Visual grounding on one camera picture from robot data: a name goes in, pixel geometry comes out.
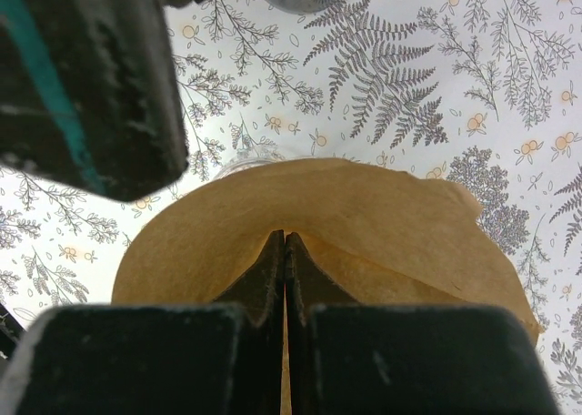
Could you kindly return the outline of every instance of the table surface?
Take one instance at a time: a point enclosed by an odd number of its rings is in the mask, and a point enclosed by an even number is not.
[[[166,15],[191,153],[179,182],[119,204],[0,168],[0,300],[24,327],[108,302],[143,225],[237,150],[345,157],[476,195],[546,328],[553,390],[582,412],[582,0],[340,0],[316,15],[208,0]]]

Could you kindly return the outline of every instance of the teal stripe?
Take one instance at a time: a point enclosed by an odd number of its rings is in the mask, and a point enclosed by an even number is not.
[[[61,84],[45,41],[36,29],[35,20],[28,12],[25,2],[0,0],[0,15],[5,17],[5,27],[20,51],[23,65],[45,108],[63,133],[71,158],[80,169],[81,176],[93,191],[104,195],[105,187],[85,145],[85,133],[79,116]]]

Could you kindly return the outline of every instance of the white tablecloth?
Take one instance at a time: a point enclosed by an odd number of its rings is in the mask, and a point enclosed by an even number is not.
[[[477,196],[546,328],[553,391],[582,411],[582,0],[341,0],[316,15],[209,0],[166,15],[191,153],[179,182],[119,204],[0,169],[0,299],[23,326],[109,301],[140,228],[237,149],[346,157]]]

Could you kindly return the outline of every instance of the fern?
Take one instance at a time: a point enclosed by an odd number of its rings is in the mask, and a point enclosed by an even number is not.
[[[435,72],[435,68],[412,68],[405,64],[421,58],[432,46],[407,46],[395,44],[408,39],[417,30],[416,23],[393,24],[368,12],[372,0],[349,4],[338,0],[335,4],[306,25],[306,28],[329,26],[327,34],[307,55],[304,65],[316,56],[334,52],[336,65],[329,68],[330,110],[340,89],[351,77],[351,96],[354,127],[351,137],[356,137],[375,115],[376,128],[371,140],[375,144],[387,129],[397,123],[392,147],[402,143],[414,132],[413,145],[422,138],[425,142],[447,142],[447,134],[440,125],[442,115],[435,105],[440,99],[422,105],[436,84],[422,86]]]
[[[562,215],[572,212],[572,222],[567,223],[566,242],[564,245],[564,255],[568,252],[574,239],[582,232],[582,166],[577,176],[570,183],[559,189],[554,195],[573,194],[566,203],[564,203],[549,220],[554,221]],[[582,274],[582,260],[580,261],[579,271]]]

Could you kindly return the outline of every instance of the brown paper bag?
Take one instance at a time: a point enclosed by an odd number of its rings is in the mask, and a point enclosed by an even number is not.
[[[320,268],[363,303],[496,305],[536,341],[513,265],[475,222],[480,210],[458,184],[342,159],[248,169],[145,226],[121,262],[113,302],[211,301],[283,229],[299,233]]]

